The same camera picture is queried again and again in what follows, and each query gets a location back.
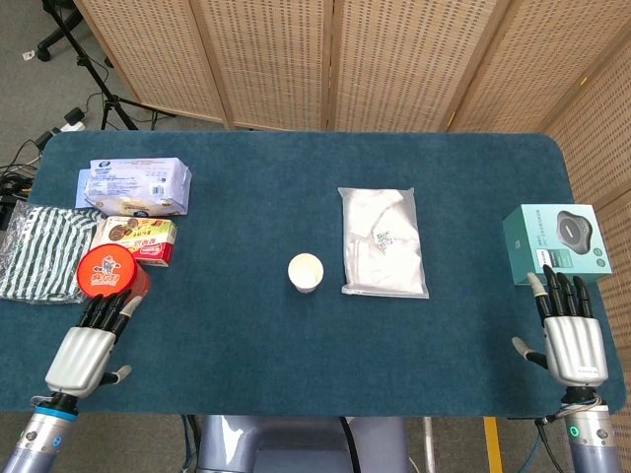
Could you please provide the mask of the teal speaker product box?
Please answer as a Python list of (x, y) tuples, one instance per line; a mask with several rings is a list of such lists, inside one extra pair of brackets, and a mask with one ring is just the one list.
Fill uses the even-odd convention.
[(513, 282), (544, 280), (543, 267), (593, 283), (612, 273), (596, 213), (586, 204), (522, 204), (503, 221)]

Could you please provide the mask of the red green food box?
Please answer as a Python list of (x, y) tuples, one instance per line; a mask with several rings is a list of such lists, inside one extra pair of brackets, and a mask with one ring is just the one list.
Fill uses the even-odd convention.
[(177, 227), (167, 219), (107, 217), (97, 225), (91, 248), (117, 244), (127, 248), (141, 265), (169, 267)]

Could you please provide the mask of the white blue tissue pack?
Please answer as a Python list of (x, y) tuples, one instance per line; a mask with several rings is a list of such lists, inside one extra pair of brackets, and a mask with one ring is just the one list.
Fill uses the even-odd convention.
[(79, 171), (75, 206), (108, 216), (188, 213), (192, 173), (178, 158), (99, 159)]

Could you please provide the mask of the silver metal table leg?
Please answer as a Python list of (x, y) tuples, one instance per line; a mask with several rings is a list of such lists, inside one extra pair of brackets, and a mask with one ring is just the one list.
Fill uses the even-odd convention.
[(424, 434), (425, 471), (426, 473), (436, 473), (432, 418), (423, 417), (422, 421)]

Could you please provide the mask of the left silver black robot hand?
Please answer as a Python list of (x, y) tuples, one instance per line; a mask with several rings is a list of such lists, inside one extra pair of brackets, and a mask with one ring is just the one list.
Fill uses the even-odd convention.
[(51, 392), (78, 399), (90, 396), (98, 387), (119, 384), (131, 373), (130, 365), (109, 372), (112, 350), (143, 302), (129, 290), (89, 300), (79, 321), (64, 336), (45, 376)]

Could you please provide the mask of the orange lidded snack canister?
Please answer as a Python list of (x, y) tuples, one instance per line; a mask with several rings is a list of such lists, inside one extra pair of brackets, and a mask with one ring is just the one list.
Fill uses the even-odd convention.
[(145, 297), (150, 277), (133, 254), (118, 244), (103, 244), (91, 249), (79, 262), (76, 280), (89, 298), (104, 297), (130, 290), (130, 297)]

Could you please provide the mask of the small white paper cup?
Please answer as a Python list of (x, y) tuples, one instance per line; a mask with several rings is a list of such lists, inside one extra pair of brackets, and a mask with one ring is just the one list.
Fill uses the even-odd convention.
[(297, 291), (302, 294), (313, 292), (323, 279), (323, 265), (311, 253), (295, 255), (288, 264), (289, 280)]

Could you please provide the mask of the green white striped cloth bag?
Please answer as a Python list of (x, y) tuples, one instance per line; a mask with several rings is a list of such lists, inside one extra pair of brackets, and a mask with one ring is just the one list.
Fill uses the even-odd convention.
[(77, 304), (76, 270), (103, 214), (19, 202), (0, 243), (0, 300)]

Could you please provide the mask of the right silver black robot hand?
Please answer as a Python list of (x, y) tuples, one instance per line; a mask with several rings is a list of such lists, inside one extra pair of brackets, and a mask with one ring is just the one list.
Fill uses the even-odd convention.
[(602, 332), (594, 316), (588, 287), (582, 278), (568, 278), (548, 265), (546, 281), (529, 272), (539, 314), (544, 353), (538, 353), (515, 336), (512, 344), (527, 361), (550, 372), (560, 384), (571, 388), (596, 388), (608, 379)]

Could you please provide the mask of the black office chair base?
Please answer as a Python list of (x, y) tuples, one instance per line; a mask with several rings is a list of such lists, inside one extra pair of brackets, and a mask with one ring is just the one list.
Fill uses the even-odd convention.
[[(83, 16), (74, 0), (41, 0), (41, 6), (51, 18), (57, 16), (68, 31), (74, 30), (83, 21)], [(49, 48), (62, 38), (64, 38), (64, 31), (58, 27), (38, 43), (35, 56), (42, 62), (49, 61), (51, 58)]]

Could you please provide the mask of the black tripod stand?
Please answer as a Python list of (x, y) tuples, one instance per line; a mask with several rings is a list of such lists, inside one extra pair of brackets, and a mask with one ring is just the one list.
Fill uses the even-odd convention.
[(150, 129), (154, 130), (156, 128), (156, 123), (164, 118), (173, 118), (175, 115), (173, 113), (167, 112), (165, 110), (161, 110), (158, 108), (154, 108), (148, 105), (144, 105), (137, 101), (132, 101), (129, 99), (124, 99), (116, 94), (113, 94), (107, 83), (105, 78), (97, 71), (97, 66), (101, 67), (106, 74), (109, 73), (109, 70), (113, 68), (113, 66), (107, 60), (105, 64), (101, 64), (99, 62), (95, 62), (93, 58), (87, 53), (84, 47), (79, 43), (79, 41), (73, 36), (72, 31), (68, 31), (63, 23), (57, 16), (54, 16), (53, 21), (64, 31), (64, 38), (68, 41), (72, 49), (76, 53), (76, 63), (79, 67), (83, 67), (90, 74), (94, 82), (97, 84), (99, 88), (99, 95), (102, 97), (102, 122), (101, 129), (105, 130), (109, 125), (112, 128), (115, 126), (109, 122), (109, 113), (113, 111), (119, 118), (119, 120), (123, 123), (123, 125), (128, 130), (138, 130), (137, 124), (140, 123), (140, 120), (135, 120), (132, 118), (124, 109), (124, 105), (131, 105), (132, 107), (142, 109), (151, 113), (151, 118), (149, 119)]

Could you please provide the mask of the white garment in clear bag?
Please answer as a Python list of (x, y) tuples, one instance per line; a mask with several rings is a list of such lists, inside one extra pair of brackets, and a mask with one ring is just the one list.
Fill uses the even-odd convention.
[(415, 194), (409, 189), (340, 187), (345, 295), (429, 298)]

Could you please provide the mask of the white power strip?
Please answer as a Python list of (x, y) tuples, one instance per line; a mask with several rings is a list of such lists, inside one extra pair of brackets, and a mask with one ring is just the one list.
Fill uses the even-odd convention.
[(85, 112), (79, 107), (74, 107), (64, 115), (65, 123), (61, 127), (53, 127), (50, 132), (55, 135), (62, 132), (84, 131), (86, 129), (84, 118)]

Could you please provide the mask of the wooden rattan folding screen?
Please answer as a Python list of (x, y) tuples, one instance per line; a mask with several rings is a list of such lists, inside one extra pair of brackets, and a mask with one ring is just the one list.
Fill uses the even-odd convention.
[(631, 473), (631, 0), (75, 0), (140, 102), (230, 130), (543, 132), (613, 263)]

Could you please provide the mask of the dark teal table mat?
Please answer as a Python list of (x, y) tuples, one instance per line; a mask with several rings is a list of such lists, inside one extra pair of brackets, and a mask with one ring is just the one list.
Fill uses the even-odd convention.
[[(522, 203), (573, 199), (544, 134), (84, 131), (46, 145), (31, 201), (72, 207), (94, 159), (181, 159), (192, 173), (174, 258), (84, 411), (494, 416), (553, 412), (563, 389), (511, 340), (542, 331), (502, 228)], [(348, 296), (340, 187), (415, 192), (429, 298)], [(302, 294), (287, 268), (315, 255)]]

